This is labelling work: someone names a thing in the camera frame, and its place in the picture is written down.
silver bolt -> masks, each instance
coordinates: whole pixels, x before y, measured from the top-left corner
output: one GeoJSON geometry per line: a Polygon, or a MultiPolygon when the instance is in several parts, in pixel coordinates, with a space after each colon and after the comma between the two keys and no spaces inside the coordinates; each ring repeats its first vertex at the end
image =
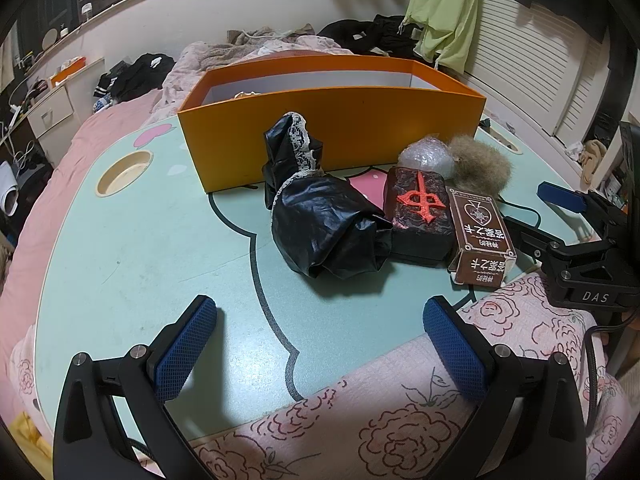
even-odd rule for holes
{"type": "Polygon", "coordinates": [[[129,351],[129,355],[134,359],[140,359],[144,354],[146,354],[146,346],[144,345],[135,345],[129,351]]]}
{"type": "Polygon", "coordinates": [[[76,354],[71,359],[71,364],[75,366],[80,366],[82,363],[86,361],[86,354],[84,352],[80,352],[76,354]]]}
{"type": "Polygon", "coordinates": [[[511,349],[502,344],[494,346],[494,352],[498,357],[509,357],[511,355],[511,349]]]}
{"type": "Polygon", "coordinates": [[[562,352],[555,352],[554,353],[554,360],[559,365],[565,365],[568,362],[567,358],[566,358],[566,355],[564,355],[562,352]]]}

black pouch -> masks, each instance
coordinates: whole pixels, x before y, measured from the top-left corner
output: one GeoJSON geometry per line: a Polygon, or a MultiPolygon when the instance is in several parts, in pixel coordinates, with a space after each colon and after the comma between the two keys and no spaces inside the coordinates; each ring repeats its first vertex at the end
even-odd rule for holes
{"type": "Polygon", "coordinates": [[[304,118],[284,115],[264,134],[264,199],[273,209],[271,233],[287,265],[316,277],[375,272],[391,252],[391,222],[351,185],[320,168],[322,142],[304,118]]]}

white closet door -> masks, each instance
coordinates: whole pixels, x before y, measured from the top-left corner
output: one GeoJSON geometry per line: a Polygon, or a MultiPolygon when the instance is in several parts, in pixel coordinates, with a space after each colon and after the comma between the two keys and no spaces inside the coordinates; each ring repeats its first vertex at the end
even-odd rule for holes
{"type": "Polygon", "coordinates": [[[562,118],[556,137],[565,146],[582,142],[596,115],[609,76],[609,35],[602,44],[589,38],[587,54],[574,95],[562,118]]]}
{"type": "Polygon", "coordinates": [[[480,0],[466,71],[553,135],[578,85],[588,39],[576,23],[545,7],[480,0]]]}

white lace trim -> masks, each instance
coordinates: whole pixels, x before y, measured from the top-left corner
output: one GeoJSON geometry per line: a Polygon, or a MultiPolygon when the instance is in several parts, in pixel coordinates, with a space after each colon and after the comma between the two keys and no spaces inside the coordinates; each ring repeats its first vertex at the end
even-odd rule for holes
{"type": "Polygon", "coordinates": [[[296,155],[298,171],[282,183],[282,186],[280,186],[276,196],[273,198],[273,206],[275,206],[278,201],[278,197],[282,194],[282,191],[297,178],[324,175],[324,171],[317,167],[313,153],[309,150],[310,139],[309,134],[306,131],[305,118],[296,112],[287,112],[285,115],[293,118],[293,122],[287,133],[289,134],[289,139],[293,147],[293,153],[296,155]]]}

bubble wrapped object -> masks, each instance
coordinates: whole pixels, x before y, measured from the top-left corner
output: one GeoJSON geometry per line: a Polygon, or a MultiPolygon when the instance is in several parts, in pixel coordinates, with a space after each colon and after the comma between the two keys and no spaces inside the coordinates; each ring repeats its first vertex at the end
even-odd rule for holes
{"type": "Polygon", "coordinates": [[[434,171],[445,180],[453,176],[454,161],[449,148],[435,137],[409,144],[398,157],[398,166],[412,170],[434,171]]]}

